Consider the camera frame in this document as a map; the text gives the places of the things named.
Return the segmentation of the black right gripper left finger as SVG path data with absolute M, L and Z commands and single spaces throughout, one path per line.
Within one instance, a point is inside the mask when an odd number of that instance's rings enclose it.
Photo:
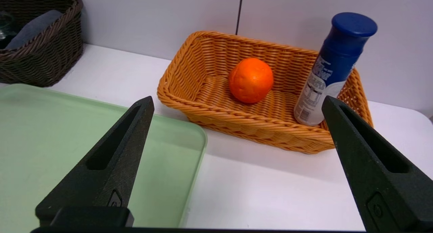
M 37 205 L 40 226 L 131 227 L 128 203 L 154 114 L 136 101 Z

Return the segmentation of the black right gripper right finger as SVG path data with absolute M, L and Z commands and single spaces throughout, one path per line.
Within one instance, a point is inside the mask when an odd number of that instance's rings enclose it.
M 322 112 L 366 231 L 432 232 L 432 180 L 344 102 Z

